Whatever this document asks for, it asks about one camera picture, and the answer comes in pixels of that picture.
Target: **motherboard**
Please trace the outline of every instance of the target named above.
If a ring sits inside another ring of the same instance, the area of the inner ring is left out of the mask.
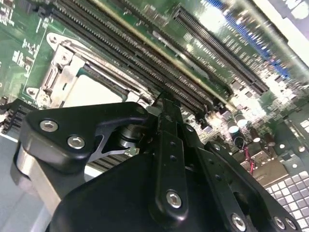
[[[2,133],[27,107],[150,109],[165,91],[249,171],[248,150],[255,168],[274,160],[276,126],[308,101],[309,68],[287,43],[251,0],[0,0]]]

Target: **white component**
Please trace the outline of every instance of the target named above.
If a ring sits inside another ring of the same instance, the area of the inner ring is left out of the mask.
[[[122,102],[121,97],[88,76],[81,75],[69,93],[63,107],[117,102]]]
[[[228,132],[229,133],[236,133],[239,131],[239,127],[236,125],[235,121],[231,120],[227,123]]]
[[[253,139],[253,142],[255,142],[255,143],[258,143],[258,142],[260,142],[261,141],[261,138],[260,137],[257,137],[257,138],[255,138],[255,139]]]
[[[236,115],[235,120],[237,122],[237,126],[244,127],[248,124],[248,120],[245,119],[243,115]]]

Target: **gray surface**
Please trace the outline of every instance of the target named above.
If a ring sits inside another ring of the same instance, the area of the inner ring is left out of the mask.
[[[44,232],[50,215],[43,202],[19,189],[10,167],[16,143],[0,137],[0,232]]]

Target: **electrolytic capacitor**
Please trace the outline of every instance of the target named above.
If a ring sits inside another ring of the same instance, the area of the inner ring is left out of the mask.
[[[246,145],[246,141],[244,139],[244,136],[242,133],[240,133],[240,131],[238,131],[235,134],[232,134],[232,139],[233,142],[235,144],[235,146],[239,149],[239,150],[243,150],[245,145]]]
[[[250,132],[253,142],[258,143],[261,141],[261,138],[255,128],[250,129],[249,132]]]
[[[244,127],[248,123],[248,120],[245,119],[245,117],[241,114],[236,115],[235,120],[236,120],[237,126],[239,126],[239,127]]]
[[[230,120],[227,122],[227,129],[229,133],[236,133],[237,131],[239,131],[239,127],[234,120]]]
[[[265,142],[268,146],[275,146],[276,145],[274,137],[270,133],[264,134],[264,139],[265,139]]]

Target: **ram slot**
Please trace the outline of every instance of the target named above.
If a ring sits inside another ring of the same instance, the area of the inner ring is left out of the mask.
[[[53,8],[51,10],[55,20],[66,25],[71,31],[79,35],[84,40],[88,41],[97,50],[104,52],[118,63],[122,69],[126,68],[136,78],[141,78],[146,81],[149,86],[160,88],[160,91],[171,91],[177,95],[187,108],[193,113],[204,109],[204,104],[200,101],[200,97],[193,91],[188,91],[185,88],[177,86],[179,83],[168,81],[164,76],[158,75],[155,70],[146,65],[144,61],[137,58],[135,55],[127,52],[126,43],[119,43],[102,31],[95,25],[93,21],[89,21],[79,12],[73,11],[69,6],[66,8]]]
[[[152,48],[146,46],[142,41],[138,40],[134,35],[124,30],[123,26],[116,24],[110,17],[105,14],[95,14],[97,11],[95,6],[89,3],[86,7],[81,4],[83,1],[73,1],[74,4],[68,5],[65,1],[59,1],[61,5],[74,8],[80,14],[87,14],[90,20],[96,22],[101,32],[113,38],[118,47],[122,46],[121,51],[131,54],[137,63],[144,63],[149,69],[156,71],[157,75],[162,76],[167,82],[173,82],[179,85],[180,88],[187,90],[191,89],[190,94],[195,98],[203,99],[205,101],[210,99],[210,95],[203,90],[199,85],[194,83],[190,78],[176,70],[164,57],[159,56]]]
[[[269,90],[269,87],[236,57],[228,48],[217,40],[201,23],[189,14],[182,6],[179,6],[174,19],[188,33],[195,37],[203,46],[211,51],[225,64],[227,68],[241,81],[246,83],[254,92],[262,95]]]
[[[149,33],[158,33],[164,40],[168,41],[168,43],[170,43],[173,47],[179,50],[180,53],[184,54],[188,58],[189,62],[194,64],[193,66],[191,66],[188,63],[188,65],[191,66],[191,69],[195,70],[197,67],[199,70],[202,70],[202,72],[208,76],[209,80],[215,86],[215,88],[223,89],[227,93],[226,96],[227,98],[233,95],[233,90],[230,88],[230,86],[228,86],[225,80],[221,80],[215,73],[212,73],[210,70],[208,70],[208,68],[205,65],[203,65],[198,59],[192,56],[189,52],[187,52],[180,44],[178,44],[174,39],[169,37],[163,30],[161,30],[154,23],[152,23],[147,17],[145,17],[139,11],[137,7],[132,5],[128,0],[110,0],[110,1],[116,4],[117,6],[123,8],[124,10],[128,9],[132,15],[134,15],[137,19],[139,19],[141,22],[147,25]]]

